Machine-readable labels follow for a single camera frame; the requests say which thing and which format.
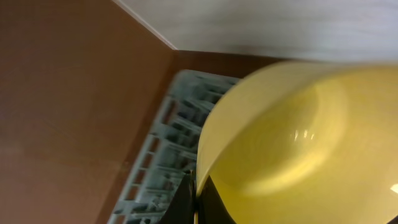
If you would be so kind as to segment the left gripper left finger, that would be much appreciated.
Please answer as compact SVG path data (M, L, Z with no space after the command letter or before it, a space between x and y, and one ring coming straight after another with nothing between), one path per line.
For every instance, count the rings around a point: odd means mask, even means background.
M185 174L158 224L194 224L195 200L195 176Z

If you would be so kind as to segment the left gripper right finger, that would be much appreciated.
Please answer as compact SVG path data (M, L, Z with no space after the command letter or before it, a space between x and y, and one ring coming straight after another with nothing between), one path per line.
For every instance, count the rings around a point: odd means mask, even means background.
M236 224L228 213L211 177L198 196L198 224Z

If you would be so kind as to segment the yellow bowl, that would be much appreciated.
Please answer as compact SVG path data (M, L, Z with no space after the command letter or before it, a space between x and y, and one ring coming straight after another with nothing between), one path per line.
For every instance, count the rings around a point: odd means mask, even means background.
M236 223L397 220L397 65L283 62L241 79L198 143L197 195Z

